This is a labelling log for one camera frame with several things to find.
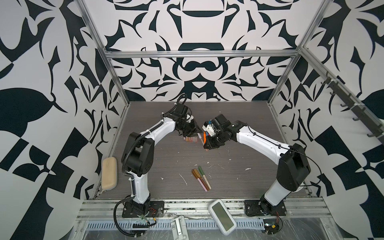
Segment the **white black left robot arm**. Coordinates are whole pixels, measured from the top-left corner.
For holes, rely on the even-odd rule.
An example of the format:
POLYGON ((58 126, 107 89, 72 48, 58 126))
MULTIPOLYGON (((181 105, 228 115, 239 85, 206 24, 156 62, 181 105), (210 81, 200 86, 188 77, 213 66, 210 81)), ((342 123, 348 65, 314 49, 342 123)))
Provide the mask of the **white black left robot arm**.
POLYGON ((155 125, 129 135, 122 156, 122 173, 130 178, 135 205, 143 207, 150 201, 147 173, 154 162, 155 146, 174 131, 183 138, 202 136, 202 130, 186 104, 176 103, 169 111, 162 113, 155 125))

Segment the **gold cap brown marker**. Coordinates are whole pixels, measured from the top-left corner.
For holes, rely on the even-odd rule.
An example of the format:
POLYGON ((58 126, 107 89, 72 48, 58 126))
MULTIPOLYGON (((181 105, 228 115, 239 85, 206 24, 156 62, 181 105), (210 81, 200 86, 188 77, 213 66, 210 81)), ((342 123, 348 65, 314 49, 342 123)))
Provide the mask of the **gold cap brown marker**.
POLYGON ((201 186, 205 189, 205 191, 209 191, 210 188, 208 187, 208 185, 204 182, 202 176, 200 175, 199 171, 197 169, 193 169, 193 173, 194 173, 194 176, 195 178, 200 182, 201 186))

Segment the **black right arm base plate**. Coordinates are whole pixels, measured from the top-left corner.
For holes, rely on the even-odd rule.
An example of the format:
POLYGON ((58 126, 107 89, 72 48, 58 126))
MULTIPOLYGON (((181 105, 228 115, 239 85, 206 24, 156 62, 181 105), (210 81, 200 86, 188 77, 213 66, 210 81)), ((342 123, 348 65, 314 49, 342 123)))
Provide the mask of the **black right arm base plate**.
POLYGON ((256 216, 286 216, 286 206, 281 201, 276 206, 270 204, 267 200, 245 200, 245 214, 248 217, 256 216))

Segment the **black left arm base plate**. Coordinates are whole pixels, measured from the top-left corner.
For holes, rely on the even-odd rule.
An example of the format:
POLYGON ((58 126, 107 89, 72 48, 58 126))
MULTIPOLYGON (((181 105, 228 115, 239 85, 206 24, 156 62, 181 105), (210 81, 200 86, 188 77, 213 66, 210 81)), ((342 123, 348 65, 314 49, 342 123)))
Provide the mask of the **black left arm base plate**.
POLYGON ((130 201, 124 203, 123 218, 138 218, 141 215, 145 217, 157 217, 163 213, 165 207, 164 201, 146 201, 143 204, 130 201))

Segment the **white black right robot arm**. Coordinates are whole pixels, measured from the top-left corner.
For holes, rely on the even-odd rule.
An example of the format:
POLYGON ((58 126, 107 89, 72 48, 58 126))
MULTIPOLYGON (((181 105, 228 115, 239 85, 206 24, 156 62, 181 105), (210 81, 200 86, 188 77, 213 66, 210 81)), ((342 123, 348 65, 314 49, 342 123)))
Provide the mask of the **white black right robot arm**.
POLYGON ((302 146, 281 143, 257 132, 247 123, 232 123, 222 114, 206 121, 203 131, 207 134, 205 149, 217 149, 228 141, 234 141, 254 149, 278 166, 276 180, 261 198, 264 206, 276 207, 289 194, 305 187, 304 181, 311 168, 302 146))

